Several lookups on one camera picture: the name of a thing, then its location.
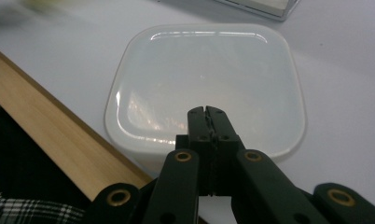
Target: black plastic linkage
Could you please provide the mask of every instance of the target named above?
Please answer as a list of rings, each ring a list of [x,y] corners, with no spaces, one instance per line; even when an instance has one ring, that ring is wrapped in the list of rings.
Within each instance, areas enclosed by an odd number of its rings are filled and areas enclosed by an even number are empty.
[[[86,211],[84,224],[133,224],[140,200],[139,189],[129,184],[114,184],[103,189]]]
[[[144,224],[198,221],[199,156],[192,150],[168,154],[146,209]]]
[[[331,223],[375,224],[375,206],[352,189],[334,183],[321,184],[312,198]]]
[[[213,163],[215,148],[212,144],[211,129],[203,107],[196,107],[187,112],[187,144],[184,148],[195,151],[200,156],[199,191],[201,196],[213,194]]]
[[[254,215],[248,219],[277,224],[328,223],[266,154],[257,150],[239,151],[234,172],[243,186],[244,197],[250,202],[245,209]]]
[[[223,110],[206,106],[207,118],[211,121],[215,142],[215,195],[231,196],[236,187],[232,162],[239,150],[244,149],[240,136],[234,131],[228,116]]]

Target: translucent lid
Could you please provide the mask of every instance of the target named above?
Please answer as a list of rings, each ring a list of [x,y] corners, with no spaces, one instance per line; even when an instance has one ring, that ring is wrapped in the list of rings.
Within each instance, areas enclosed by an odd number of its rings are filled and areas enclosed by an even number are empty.
[[[187,112],[224,110],[246,148],[288,153],[305,131],[299,78],[285,40],[253,24],[172,25],[137,35],[119,65],[105,113],[116,147],[161,158],[186,134]]]

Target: plaid fabric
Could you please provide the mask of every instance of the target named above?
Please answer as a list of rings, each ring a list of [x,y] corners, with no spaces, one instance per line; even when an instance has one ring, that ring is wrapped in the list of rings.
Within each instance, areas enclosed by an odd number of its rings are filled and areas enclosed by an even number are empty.
[[[0,224],[76,224],[84,213],[62,203],[5,199],[0,191]]]

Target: wooden stick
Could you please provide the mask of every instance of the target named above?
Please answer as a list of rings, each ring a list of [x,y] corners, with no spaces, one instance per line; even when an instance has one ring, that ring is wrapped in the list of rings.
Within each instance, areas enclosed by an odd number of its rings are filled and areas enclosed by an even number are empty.
[[[111,184],[151,180],[1,52],[0,105],[91,200]]]

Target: square plastic lid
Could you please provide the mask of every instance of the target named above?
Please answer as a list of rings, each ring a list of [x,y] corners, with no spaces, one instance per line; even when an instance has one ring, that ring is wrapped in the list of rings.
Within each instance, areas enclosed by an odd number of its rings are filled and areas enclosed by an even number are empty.
[[[253,24],[173,25],[137,35],[119,65],[105,112],[114,145],[163,160],[188,132],[187,112],[224,110],[246,148],[271,157],[299,144],[305,112],[285,40]]]

